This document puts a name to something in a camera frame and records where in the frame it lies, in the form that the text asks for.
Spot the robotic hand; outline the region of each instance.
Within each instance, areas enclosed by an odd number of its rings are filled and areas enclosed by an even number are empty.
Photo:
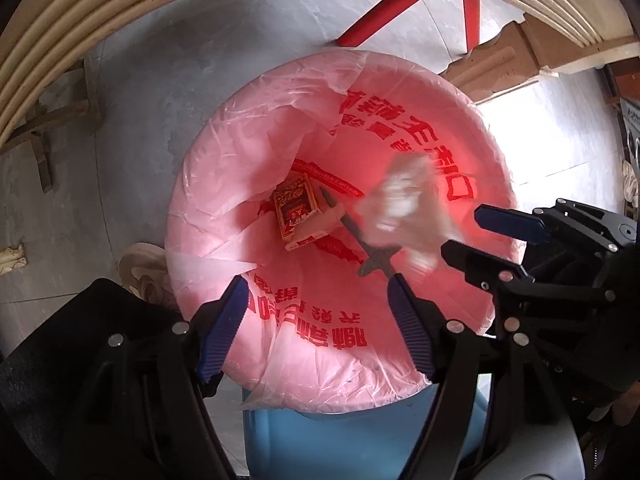
[[[481,205],[476,221],[527,242],[522,265],[453,240],[442,246],[448,265],[492,295],[493,336],[445,320],[400,274],[389,278],[388,303],[414,364],[439,384],[401,479],[583,480],[578,438],[589,416],[640,378],[636,226],[564,199],[531,215]],[[102,343],[56,477],[234,478],[202,397],[215,394],[247,295],[236,277],[190,324]],[[481,373],[492,375],[484,437],[463,459]]]

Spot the wooden chair leg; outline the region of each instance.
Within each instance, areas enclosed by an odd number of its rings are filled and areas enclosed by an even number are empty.
[[[89,101],[89,115],[94,120],[95,127],[99,128],[102,124],[102,114],[98,106],[98,67],[95,59],[88,54],[82,60],[84,69],[84,83],[86,84],[86,97]]]
[[[540,65],[522,26],[511,22],[491,41],[451,63],[440,76],[477,103],[516,88],[539,74]]]
[[[45,154],[42,143],[42,136],[39,132],[33,132],[31,134],[31,147],[33,149],[33,155],[36,157],[36,163],[38,164],[40,186],[42,187],[42,192],[46,193],[53,188],[53,182],[49,171],[49,161],[47,160],[47,155]]]
[[[382,0],[338,38],[340,46],[359,46],[419,0]]]
[[[480,44],[480,0],[462,0],[465,11],[466,51]]]

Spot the gray concrete floor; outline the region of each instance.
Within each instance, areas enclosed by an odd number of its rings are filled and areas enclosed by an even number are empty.
[[[0,277],[0,350],[11,352],[95,278],[117,280],[129,244],[162,245],[184,153],[234,91],[283,62],[327,48],[379,0],[180,0],[94,49],[104,123],[47,134],[54,189],[43,195],[30,145],[0,158],[0,247],[29,264]],[[522,13],[482,0],[481,41]],[[362,45],[440,72],[465,50],[462,0],[423,0]],[[68,98],[65,84],[49,104]],[[481,106],[522,210],[565,196],[619,210],[618,125],[595,71],[549,79]],[[238,388],[209,403],[245,471]]]

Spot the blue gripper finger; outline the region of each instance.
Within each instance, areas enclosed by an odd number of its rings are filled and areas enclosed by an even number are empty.
[[[487,204],[474,211],[476,223],[487,231],[522,240],[533,245],[551,240],[542,218],[515,209],[501,209]]]
[[[386,287],[389,308],[396,319],[415,368],[431,379],[436,371],[433,362],[433,342],[415,311],[415,303],[420,300],[405,290],[402,284],[404,280],[401,281],[399,277],[400,274],[391,277]]]
[[[203,384],[220,373],[248,303],[249,285],[242,276],[236,276],[219,300],[204,303],[196,313],[197,316],[203,311],[203,322],[207,317],[213,318],[209,331],[201,338],[200,361],[196,367]]]

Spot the beige sneaker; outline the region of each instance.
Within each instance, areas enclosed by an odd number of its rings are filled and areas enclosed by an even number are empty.
[[[164,249],[152,244],[133,244],[120,258],[122,286],[147,303],[179,310],[169,282]]]

